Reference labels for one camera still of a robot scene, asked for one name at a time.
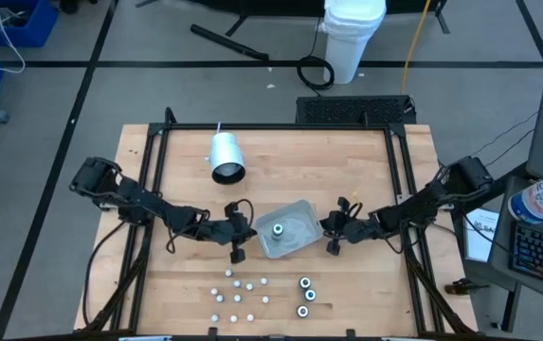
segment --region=floor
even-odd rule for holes
[[[451,33],[427,18],[406,93],[419,122],[431,125],[441,160],[450,162],[536,111],[543,1],[449,0],[443,15]],[[0,109],[11,116],[0,124],[0,306],[29,229],[41,227],[41,235],[6,337],[71,331],[99,214],[67,184],[86,156],[113,158],[122,125],[160,121],[166,106],[181,122],[292,122],[296,99],[315,95],[293,67],[183,63],[248,61],[189,31],[195,23],[224,32],[236,19],[180,0],[140,9],[127,0],[84,1],[78,14],[61,14],[45,47],[21,49],[27,70],[7,74],[0,87]],[[418,20],[387,17],[364,53],[361,76],[323,96],[398,94],[402,69],[392,62],[406,57]],[[250,18],[233,39],[293,61],[311,49],[315,23]],[[325,40],[320,34],[318,56]],[[0,48],[0,61],[17,64],[7,48]],[[320,79],[320,69],[309,73]],[[480,157],[495,158],[533,126],[531,120],[518,127]],[[529,144],[527,138],[500,158],[493,175],[525,160]],[[497,287],[473,295],[480,329],[543,339],[543,296],[528,290],[515,332],[491,328],[505,298]]]

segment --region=white bucket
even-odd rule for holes
[[[326,62],[335,70],[335,83],[353,80],[364,49],[385,18],[385,0],[328,1],[322,28],[328,33]],[[324,69],[324,80],[330,73]]]

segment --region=wooden table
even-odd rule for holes
[[[124,126],[116,161],[125,175],[137,179],[146,140],[146,125]],[[166,153],[161,190],[164,199],[174,205],[207,208],[211,219],[224,219],[223,207],[230,201],[249,199],[255,208],[255,220],[277,207],[306,199],[323,219],[337,209],[336,200],[345,196],[360,200],[367,212],[394,203],[384,135],[374,131],[235,131],[244,153],[245,179],[233,186],[215,184],[205,161],[213,131],[171,131]],[[428,126],[407,126],[407,142],[417,186],[422,188],[435,174],[437,155]],[[403,191],[406,181],[397,140],[396,158]],[[154,164],[151,165],[149,185]],[[97,242],[118,223],[114,211],[101,214]],[[438,223],[452,228],[447,213]],[[91,273],[89,315],[102,307],[117,286],[124,253],[124,228],[99,251]],[[443,286],[464,277],[455,237],[438,228],[426,231],[435,279]],[[225,277],[230,246],[210,242],[176,240],[176,254],[165,250],[166,226],[158,219],[154,226],[151,256],[146,277],[138,332],[144,334],[205,334],[208,327],[219,334],[345,335],[355,329],[357,335],[416,335],[407,267],[403,256],[394,254],[383,241],[342,243],[338,257],[325,250],[327,239],[307,246],[282,259],[268,259],[257,238],[244,244],[246,261],[234,266],[233,278]],[[399,247],[399,237],[390,240]],[[317,291],[317,299],[308,304],[310,315],[298,318],[296,308],[303,303],[298,279],[307,276]],[[262,286],[261,277],[269,283]],[[233,279],[252,282],[255,289],[232,287]],[[210,294],[218,288],[226,298],[217,303]],[[235,303],[235,294],[243,298]],[[421,286],[425,323],[432,330],[428,296]],[[262,297],[270,302],[262,304]],[[468,296],[444,295],[454,311],[472,329],[476,320]],[[122,326],[132,293],[126,296]],[[218,314],[221,320],[211,323]],[[232,314],[239,316],[230,323]],[[254,314],[256,320],[245,317]],[[82,327],[78,314],[76,328]]]

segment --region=paper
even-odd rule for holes
[[[498,213],[478,208],[467,214],[469,221],[491,241],[495,238],[498,224]],[[467,260],[487,262],[492,244],[484,239],[470,223],[466,222],[465,255]]]

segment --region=keyboard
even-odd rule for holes
[[[530,229],[522,223],[514,223],[510,268],[526,275],[543,279],[543,233]]]

